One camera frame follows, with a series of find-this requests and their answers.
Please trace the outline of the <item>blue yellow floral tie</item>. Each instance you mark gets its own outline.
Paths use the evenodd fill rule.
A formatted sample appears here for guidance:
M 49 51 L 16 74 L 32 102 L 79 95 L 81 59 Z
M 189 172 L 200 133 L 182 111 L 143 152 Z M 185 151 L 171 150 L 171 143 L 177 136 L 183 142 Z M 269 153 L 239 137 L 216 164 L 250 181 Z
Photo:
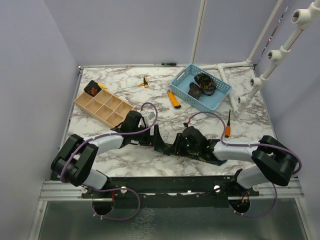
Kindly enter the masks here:
M 218 160 L 213 154 L 201 155 L 200 153 L 187 152 L 183 149 L 175 150 L 173 145 L 169 143 L 164 146 L 155 146 L 153 150 L 167 156 L 185 157 L 216 166 L 221 166 L 227 162 L 227 160 Z

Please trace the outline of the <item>wooden compartment tray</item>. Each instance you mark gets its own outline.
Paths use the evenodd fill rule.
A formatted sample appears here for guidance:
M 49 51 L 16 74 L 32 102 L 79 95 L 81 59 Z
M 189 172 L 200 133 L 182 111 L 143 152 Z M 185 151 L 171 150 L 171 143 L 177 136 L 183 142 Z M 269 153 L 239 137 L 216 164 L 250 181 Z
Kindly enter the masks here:
M 95 96 L 82 92 L 75 105 L 109 128 L 118 126 L 135 107 L 111 92 L 103 89 Z

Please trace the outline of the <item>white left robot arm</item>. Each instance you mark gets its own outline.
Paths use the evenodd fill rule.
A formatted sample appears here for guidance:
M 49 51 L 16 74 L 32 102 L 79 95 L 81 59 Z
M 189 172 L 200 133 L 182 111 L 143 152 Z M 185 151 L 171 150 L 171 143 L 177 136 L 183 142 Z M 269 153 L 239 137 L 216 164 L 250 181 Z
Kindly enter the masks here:
M 77 134 L 71 135 L 54 158 L 50 169 L 60 177 L 61 182 L 75 187 L 86 186 L 92 188 L 97 196 L 106 197 L 111 190 L 110 178 L 92 169 L 96 156 L 129 144 L 164 150 L 166 144 L 160 136 L 159 126 L 154 125 L 153 135 L 150 130 L 151 127 L 147 125 L 142 114 L 131 110 L 124 121 L 108 133 L 88 139 Z

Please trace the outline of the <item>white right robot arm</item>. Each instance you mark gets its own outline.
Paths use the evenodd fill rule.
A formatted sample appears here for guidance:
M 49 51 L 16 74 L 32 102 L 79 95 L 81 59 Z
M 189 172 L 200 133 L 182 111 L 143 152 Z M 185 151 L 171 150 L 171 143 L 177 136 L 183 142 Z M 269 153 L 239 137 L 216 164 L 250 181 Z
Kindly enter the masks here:
M 229 189 L 236 196 L 267 182 L 285 187 L 300 167 L 298 158 L 269 135 L 256 142 L 227 143 L 207 139 L 193 126 L 176 135 L 169 152 L 218 166 L 228 160 L 253 163 L 252 167 L 239 169 L 232 178 Z

